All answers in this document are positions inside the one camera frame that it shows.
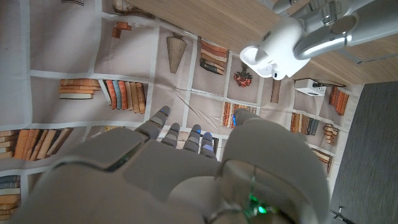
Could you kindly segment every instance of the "orange book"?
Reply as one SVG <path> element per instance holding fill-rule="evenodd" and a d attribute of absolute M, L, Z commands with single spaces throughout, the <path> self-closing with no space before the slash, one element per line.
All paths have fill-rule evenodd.
<path fill-rule="evenodd" d="M 91 93 L 94 94 L 94 90 L 75 90 L 75 89 L 61 89 L 59 93 Z"/>
<path fill-rule="evenodd" d="M 222 53 L 227 53 L 227 49 L 223 48 L 223 47 L 217 47 L 214 46 L 213 44 L 209 44 L 208 42 L 205 42 L 204 40 L 200 40 L 200 43 L 202 44 L 202 46 L 206 46 L 212 50 L 218 51 L 218 52 L 222 52 Z"/>
<path fill-rule="evenodd" d="M 210 57 L 210 56 L 207 55 L 207 54 L 201 53 L 201 54 L 200 54 L 200 57 L 201 57 L 201 58 L 204 58 L 205 60 L 207 60 L 207 61 L 209 61 L 209 62 L 213 62 L 213 63 L 215 63 L 215 64 L 217 64 L 217 65 L 219 65 L 219 66 L 225 68 L 225 65 L 226 65 L 225 62 L 222 62 L 222 61 L 220 61 L 220 60 L 216 60 L 216 59 Z"/>
<path fill-rule="evenodd" d="M 145 113 L 145 92 L 144 92 L 144 86 L 142 83 L 136 83 L 137 86 L 137 96 L 138 96 L 138 106 L 139 106 L 139 112 L 140 113 Z"/>
<path fill-rule="evenodd" d="M 346 106 L 347 106 L 347 102 L 348 102 L 348 98 L 349 95 L 347 94 L 347 97 L 345 98 L 344 102 L 343 102 L 343 111 L 341 112 L 341 115 L 344 116 L 344 113 L 346 111 Z"/>
<path fill-rule="evenodd" d="M 26 144 L 24 147 L 24 152 L 22 153 L 22 159 L 26 159 L 27 156 L 27 152 L 30 149 L 30 145 L 32 144 L 33 138 L 36 134 L 37 129 L 30 129 L 29 130 L 29 134 L 27 135 L 27 140 L 26 140 Z"/>
<path fill-rule="evenodd" d="M 77 78 L 77 79 L 61 79 L 61 86 L 71 85 L 71 86 L 95 86 L 100 87 L 98 80 L 91 78 Z"/>
<path fill-rule="evenodd" d="M 72 89 L 72 90 L 101 90 L 100 87 L 95 87 L 95 86 L 60 86 L 59 87 L 60 90 L 64 90 L 64 89 Z"/>
<path fill-rule="evenodd" d="M 37 144 L 35 146 L 35 149 L 32 151 L 32 156 L 29 159 L 30 161 L 35 161 L 36 160 L 37 154 L 39 153 L 40 148 L 42 147 L 43 141 L 44 141 L 47 133 L 48 133 L 48 130 L 43 130 L 43 133 L 42 133 L 39 141 L 37 142 Z"/>
<path fill-rule="evenodd" d="M 50 149 L 51 142 L 52 142 L 52 139 L 55 136 L 55 133 L 57 133 L 56 130 L 49 130 L 48 131 L 48 133 L 45 136 L 44 141 L 42 143 L 42 147 L 40 147 L 40 151 L 37 154 L 37 157 L 36 157 L 37 159 L 44 159 L 45 158 L 45 155 L 46 155 L 47 151 Z"/>
<path fill-rule="evenodd" d="M 339 91 L 338 93 L 338 100 L 337 100 L 337 106 L 336 106 L 336 112 L 339 113 L 341 106 L 343 105 L 343 100 L 344 100 L 345 93 L 342 91 Z"/>
<path fill-rule="evenodd" d="M 126 86 L 124 84 L 124 81 L 118 81 L 118 83 L 120 88 L 120 94 L 122 95 L 122 110 L 126 110 L 128 108 Z"/>
<path fill-rule="evenodd" d="M 22 129 L 19 132 L 18 140 L 17 140 L 17 146 L 15 147 L 15 153 L 14 153 L 14 158 L 16 159 L 22 159 L 22 156 L 24 155 L 24 149 L 27 141 L 27 137 L 29 135 L 29 130 L 28 129 Z"/>
<path fill-rule="evenodd" d="M 0 131 L 0 137 L 13 136 L 16 135 L 17 133 L 18 133 L 17 130 Z"/>
<path fill-rule="evenodd" d="M 106 86 L 108 86 L 109 96 L 111 97 L 112 110 L 115 110 L 116 109 L 116 92 L 114 91 L 112 80 L 107 80 Z"/>
<path fill-rule="evenodd" d="M 218 51 L 213 50 L 213 49 L 211 49 L 211 48 L 209 48 L 209 47 L 206 47 L 205 45 L 202 45 L 201 48 L 202 48 L 203 50 L 206 50 L 206 51 L 209 52 L 209 53 L 212 53 L 212 54 L 215 55 L 215 56 L 220 56 L 220 57 L 226 58 L 226 53 L 218 52 Z"/>

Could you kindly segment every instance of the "book spine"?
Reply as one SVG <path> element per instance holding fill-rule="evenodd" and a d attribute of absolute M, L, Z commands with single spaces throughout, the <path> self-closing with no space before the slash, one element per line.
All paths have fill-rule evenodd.
<path fill-rule="evenodd" d="M 131 98 L 131 86 L 129 82 L 124 82 L 124 86 L 126 86 L 127 93 L 127 109 L 132 110 L 132 98 Z"/>
<path fill-rule="evenodd" d="M 101 87 L 98 80 L 90 78 L 61 79 L 61 86 L 95 86 Z"/>
<path fill-rule="evenodd" d="M 0 183 L 0 189 L 13 189 L 13 188 L 19 188 L 21 187 L 21 182 L 5 182 L 5 183 Z"/>
<path fill-rule="evenodd" d="M 142 85 L 142 83 L 136 83 L 136 86 L 137 86 L 139 112 L 143 114 L 143 113 L 145 113 L 144 86 Z"/>
<path fill-rule="evenodd" d="M 226 53 L 218 52 L 218 51 L 216 51 L 216 50 L 212 50 L 211 48 L 206 47 L 205 45 L 202 45 L 201 48 L 202 48 L 203 50 L 206 50 L 207 52 L 209 52 L 209 53 L 215 55 L 215 56 L 226 58 Z"/>
<path fill-rule="evenodd" d="M 217 75 L 222 75 L 221 73 L 218 72 L 218 68 L 216 68 L 214 66 L 208 65 L 208 64 L 203 63 L 203 62 L 200 62 L 200 66 L 202 68 L 208 70 L 209 72 L 213 72 L 213 73 L 215 73 Z"/>
<path fill-rule="evenodd" d="M 117 80 L 113 80 L 112 83 L 113 83 L 114 92 L 116 94 L 116 109 L 121 109 L 122 108 L 122 94 L 120 92 L 119 83 Z"/>
<path fill-rule="evenodd" d="M 40 151 L 37 154 L 36 159 L 44 159 L 45 158 L 45 155 L 46 155 L 47 151 L 50 149 L 50 145 L 51 145 L 52 139 L 55 136 L 55 133 L 57 133 L 56 130 L 49 130 L 48 131 L 48 133 L 45 136 L 45 139 L 44 139 L 44 141 L 42 143 L 42 147 L 40 147 Z"/>
<path fill-rule="evenodd" d="M 15 147 L 15 154 L 14 158 L 16 159 L 22 159 L 22 156 L 24 155 L 24 148 L 26 145 L 27 137 L 29 135 L 29 130 L 28 129 L 22 129 L 19 132 L 18 140 L 17 140 L 17 146 Z"/>
<path fill-rule="evenodd" d="M 120 94 L 122 98 L 122 109 L 126 110 L 127 109 L 127 91 L 126 91 L 126 86 L 124 85 L 124 81 L 118 81 L 119 83 L 119 88 L 120 88 Z"/>
<path fill-rule="evenodd" d="M 109 96 L 111 97 L 111 107 L 112 110 L 116 109 L 116 92 L 114 91 L 112 80 L 106 81 L 106 86 L 108 87 Z"/>
<path fill-rule="evenodd" d="M 135 113 L 139 113 L 137 85 L 135 82 L 131 82 L 130 87 L 131 87 L 132 110 Z"/>
<path fill-rule="evenodd" d="M 213 44 L 209 44 L 208 42 L 205 42 L 204 40 L 200 40 L 200 43 L 210 49 L 213 49 L 215 51 L 218 52 L 222 52 L 222 53 L 227 53 L 227 49 L 223 48 L 223 47 L 218 47 L 218 46 L 214 46 Z"/>
<path fill-rule="evenodd" d="M 10 130 L 10 131 L 0 131 L 0 137 L 4 136 L 13 136 L 16 135 L 17 131 L 16 130 Z"/>
<path fill-rule="evenodd" d="M 212 58 L 214 58 L 216 60 L 219 60 L 219 61 L 222 61 L 222 62 L 226 62 L 226 58 L 225 57 L 220 57 L 220 56 L 217 56 L 217 55 L 213 55 L 212 53 L 207 52 L 206 50 L 200 49 L 200 53 L 207 54 L 207 56 L 210 56 L 210 57 L 212 57 Z"/>
<path fill-rule="evenodd" d="M 94 90 L 75 90 L 75 89 L 61 89 L 59 93 L 84 93 L 94 94 Z"/>
<path fill-rule="evenodd" d="M 206 64 L 208 64 L 208 65 L 214 66 L 214 67 L 216 67 L 216 68 L 219 68 L 219 69 L 222 70 L 222 71 L 225 70 L 224 67 L 221 67 L 221 66 L 217 65 L 217 64 L 214 63 L 214 62 L 207 61 L 207 60 L 204 59 L 204 58 L 199 59 L 199 62 L 203 62 L 203 63 L 206 63 Z"/>
<path fill-rule="evenodd" d="M 61 131 L 61 134 L 59 135 L 57 140 L 55 140 L 54 144 L 51 146 L 49 151 L 46 153 L 46 155 L 51 156 L 52 154 L 56 154 L 58 152 L 58 150 L 61 148 L 62 144 L 67 140 L 70 133 L 72 133 L 72 131 L 73 131 L 73 128 L 64 128 Z"/>
<path fill-rule="evenodd" d="M 22 159 L 26 160 L 27 153 L 28 153 L 28 151 L 30 149 L 30 146 L 32 145 L 32 141 L 33 141 L 33 144 L 34 144 L 34 136 L 36 135 L 36 131 L 38 131 L 38 129 L 30 129 L 29 130 L 29 134 L 27 136 L 24 152 L 22 153 Z"/>
<path fill-rule="evenodd" d="M 95 87 L 95 86 L 60 86 L 60 90 L 101 90 L 100 87 Z"/>
<path fill-rule="evenodd" d="M 279 89 L 281 80 L 272 80 L 272 93 L 271 93 L 271 103 L 279 102 Z"/>
<path fill-rule="evenodd" d="M 219 65 L 219 66 L 221 66 L 221 67 L 223 67 L 223 68 L 225 68 L 225 66 L 226 66 L 226 63 L 225 63 L 225 62 L 216 60 L 216 59 L 214 59 L 214 58 L 208 56 L 207 54 L 201 53 L 201 54 L 200 54 L 200 57 L 203 58 L 203 59 L 205 59 L 206 61 L 213 62 L 213 63 L 215 63 L 215 64 L 217 64 L 217 65 Z"/>

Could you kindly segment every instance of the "gray mat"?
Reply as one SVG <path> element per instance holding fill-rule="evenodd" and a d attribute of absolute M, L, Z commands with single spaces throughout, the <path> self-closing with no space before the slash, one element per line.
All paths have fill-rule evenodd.
<path fill-rule="evenodd" d="M 398 223 L 398 82 L 363 89 L 330 208 L 339 205 L 355 224 Z"/>

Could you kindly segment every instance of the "book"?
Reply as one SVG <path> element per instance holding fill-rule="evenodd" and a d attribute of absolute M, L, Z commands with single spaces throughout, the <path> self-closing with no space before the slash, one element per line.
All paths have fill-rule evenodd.
<path fill-rule="evenodd" d="M 207 56 L 210 56 L 213 59 L 216 59 L 216 60 L 219 60 L 219 61 L 222 61 L 222 62 L 226 62 L 226 57 L 220 57 L 220 56 L 217 56 L 217 55 L 213 55 L 212 53 L 210 53 L 210 52 L 208 52 L 206 50 L 200 49 L 200 53 L 206 54 Z"/>
<path fill-rule="evenodd" d="M 18 138 L 17 135 L 0 137 L 0 142 L 12 141 Z"/>
<path fill-rule="evenodd" d="M 139 112 L 145 113 L 145 93 L 144 93 L 144 86 L 142 83 L 136 83 L 137 86 L 137 96 L 138 96 L 138 105 L 139 105 Z"/>
<path fill-rule="evenodd" d="M 19 131 L 17 146 L 15 147 L 14 158 L 22 159 L 28 135 L 29 135 L 28 129 L 22 129 L 21 131 Z"/>
<path fill-rule="evenodd" d="M 61 86 L 95 86 L 101 87 L 98 80 L 91 78 L 61 79 Z"/>
<path fill-rule="evenodd" d="M 122 110 L 127 109 L 127 91 L 126 86 L 124 85 L 124 81 L 118 81 L 121 99 L 122 99 Z"/>
<path fill-rule="evenodd" d="M 40 148 L 42 147 L 44 139 L 45 139 L 45 137 L 46 137 L 48 132 L 49 132 L 48 130 L 43 130 L 43 133 L 40 136 L 40 139 L 37 141 L 37 144 L 36 144 L 35 148 L 32 150 L 32 156 L 29 159 L 30 161 L 35 161 L 36 160 L 37 154 L 39 153 Z"/>
<path fill-rule="evenodd" d="M 131 30 L 131 26 L 129 26 L 128 22 L 118 22 L 116 27 L 121 30 Z"/>
<path fill-rule="evenodd" d="M 13 136 L 13 135 L 16 135 L 17 133 L 18 132 L 16 130 L 0 131 L 0 137 Z"/>
<path fill-rule="evenodd" d="M 116 92 L 115 92 L 114 87 L 113 87 L 113 81 L 112 80 L 107 80 L 106 81 L 106 85 L 108 86 L 109 95 L 111 97 L 111 103 L 112 103 L 111 107 L 112 107 L 112 110 L 114 110 L 114 109 L 116 109 L 117 99 L 116 99 Z"/>
<path fill-rule="evenodd" d="M 34 136 L 33 136 L 33 140 L 29 146 L 29 150 L 27 151 L 27 155 L 25 156 L 25 159 L 28 161 L 30 159 L 30 157 L 32 156 L 32 152 L 34 149 L 34 146 L 37 144 L 38 141 L 38 136 L 40 135 L 40 133 L 42 133 L 43 131 L 40 129 L 36 129 Z"/>
<path fill-rule="evenodd" d="M 91 93 L 94 94 L 94 90 L 75 90 L 75 89 L 61 89 L 59 93 Z"/>
<path fill-rule="evenodd" d="M 319 120 L 316 119 L 315 125 L 313 127 L 313 133 L 312 133 L 313 136 L 317 133 L 318 125 L 319 125 Z"/>
<path fill-rule="evenodd" d="M 299 132 L 300 115 L 295 114 L 295 117 L 296 117 L 296 123 L 294 124 L 294 133 L 298 133 Z"/>
<path fill-rule="evenodd" d="M 15 182 L 15 181 L 20 181 L 21 177 L 19 175 L 8 175 L 4 177 L 0 177 L 0 183 L 6 183 L 6 182 Z"/>
<path fill-rule="evenodd" d="M 13 194 L 20 194 L 21 189 L 0 189 L 0 195 L 13 195 Z"/>
<path fill-rule="evenodd" d="M 101 90 L 100 87 L 96 87 L 96 86 L 60 86 L 59 87 L 60 90 Z"/>
<path fill-rule="evenodd" d="M 47 151 L 46 155 L 51 156 L 52 154 L 57 153 L 58 150 L 61 148 L 62 144 L 69 137 L 70 133 L 72 133 L 72 131 L 73 131 L 73 128 L 64 128 L 64 129 L 62 129 L 59 137 L 52 144 L 51 148 Z"/>
<path fill-rule="evenodd" d="M 207 60 L 204 59 L 204 58 L 199 59 L 199 62 L 206 63 L 206 64 L 208 64 L 208 65 L 211 65 L 211 66 L 214 66 L 214 67 L 216 67 L 216 68 L 219 68 L 219 69 L 222 70 L 222 71 L 225 71 L 224 67 L 221 67 L 221 66 L 217 65 L 217 64 L 214 63 L 214 62 L 207 61 Z"/>
<path fill-rule="evenodd" d="M 72 100 L 88 100 L 92 99 L 91 93 L 60 93 L 60 99 L 72 99 Z"/>
<path fill-rule="evenodd" d="M 0 215 L 0 221 L 8 220 L 11 218 L 11 215 Z"/>
<path fill-rule="evenodd" d="M 210 57 L 210 56 L 207 55 L 207 54 L 201 53 L 201 54 L 200 54 L 200 57 L 203 58 L 203 59 L 205 59 L 206 61 L 213 62 L 213 63 L 215 63 L 215 64 L 217 64 L 217 65 L 219 65 L 219 66 L 221 66 L 221 67 L 223 67 L 223 68 L 225 68 L 225 66 L 226 66 L 226 63 L 225 63 L 225 62 L 216 60 L 216 59 Z"/>
<path fill-rule="evenodd" d="M 303 115 L 299 114 L 298 118 L 298 131 L 301 133 L 302 131 L 302 126 L 303 126 Z"/>
<path fill-rule="evenodd" d="M 104 93 L 106 102 L 108 102 L 108 105 L 112 106 L 111 96 L 109 95 L 108 89 L 106 88 L 107 86 L 106 80 L 98 80 L 98 82 L 99 85 L 101 86 L 102 92 Z"/>
<path fill-rule="evenodd" d="M 200 62 L 200 66 L 206 70 L 208 70 L 209 72 L 213 72 L 217 75 L 224 75 L 224 71 L 222 71 L 219 68 L 216 68 L 214 66 L 208 65 L 206 63 Z"/>
<path fill-rule="evenodd" d="M 112 37 L 120 39 L 121 34 L 122 34 L 122 30 L 121 29 L 118 29 L 117 27 L 113 27 Z"/>
<path fill-rule="evenodd" d="M 279 102 L 279 89 L 281 80 L 272 80 L 271 103 Z"/>
<path fill-rule="evenodd" d="M 11 158 L 13 156 L 14 156 L 14 152 L 12 152 L 12 151 L 0 153 L 0 159 Z"/>
<path fill-rule="evenodd" d="M 209 52 L 209 53 L 211 53 L 211 54 L 213 54 L 213 55 L 215 55 L 215 56 L 219 56 L 219 57 L 224 57 L 224 58 L 226 58 L 226 53 L 213 50 L 213 49 L 211 49 L 211 48 L 209 48 L 209 47 L 207 47 L 207 46 L 205 46 L 205 45 L 202 45 L 202 46 L 201 46 L 201 49 L 206 50 L 207 52 Z"/>
<path fill-rule="evenodd" d="M 223 48 L 223 47 L 214 46 L 213 44 L 209 44 L 208 42 L 206 42 L 206 41 L 204 41 L 204 40 L 200 40 L 200 43 L 201 43 L 202 45 L 204 45 L 204 46 L 206 46 L 206 47 L 208 47 L 208 48 L 210 48 L 210 49 L 213 49 L 213 50 L 215 50 L 215 51 L 218 51 L 218 52 L 226 53 L 226 52 L 228 51 L 227 49 L 225 49 L 225 48 Z"/>
<path fill-rule="evenodd" d="M 10 147 L 1 147 L 0 148 L 0 153 L 9 152 L 9 151 L 13 151 L 13 148 L 11 146 Z"/>
<path fill-rule="evenodd" d="M 117 80 L 112 80 L 114 92 L 116 94 L 116 109 L 122 108 L 122 94 L 120 92 L 119 82 Z"/>
<path fill-rule="evenodd" d="M 36 133 L 37 129 L 30 129 L 29 133 L 27 135 L 27 139 L 26 139 L 26 143 L 25 143 L 25 147 L 24 147 L 24 151 L 22 153 L 22 159 L 26 159 L 27 156 L 27 152 L 30 149 L 30 145 L 32 144 L 34 135 Z"/>
<path fill-rule="evenodd" d="M 56 130 L 50 129 L 47 133 L 47 135 L 44 138 L 44 141 L 42 143 L 42 147 L 40 147 L 39 153 L 37 153 L 36 159 L 44 159 L 46 153 L 49 151 L 52 140 L 57 133 Z"/>
<path fill-rule="evenodd" d="M 131 87 L 131 101 L 132 101 L 132 109 L 135 113 L 139 113 L 139 103 L 138 103 L 138 94 L 137 94 L 137 85 L 135 82 L 130 83 Z"/>
<path fill-rule="evenodd" d="M 0 183 L 0 189 L 12 189 L 21 187 L 20 181 Z"/>
<path fill-rule="evenodd" d="M 129 82 L 124 82 L 124 86 L 126 86 L 127 93 L 127 109 L 132 110 L 132 98 L 131 98 L 131 86 Z"/>
<path fill-rule="evenodd" d="M 12 215 L 17 211 L 16 208 L 7 209 L 7 210 L 0 210 L 0 215 Z"/>

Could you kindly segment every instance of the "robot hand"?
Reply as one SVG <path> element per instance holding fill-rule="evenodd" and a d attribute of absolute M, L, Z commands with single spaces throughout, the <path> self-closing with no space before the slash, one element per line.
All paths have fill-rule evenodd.
<path fill-rule="evenodd" d="M 37 182 L 11 223 L 324 223 L 328 189 L 322 165 L 282 126 L 247 110 L 218 162 L 195 125 L 182 150 L 179 125 L 156 141 L 165 106 L 131 131 L 87 140 Z"/>

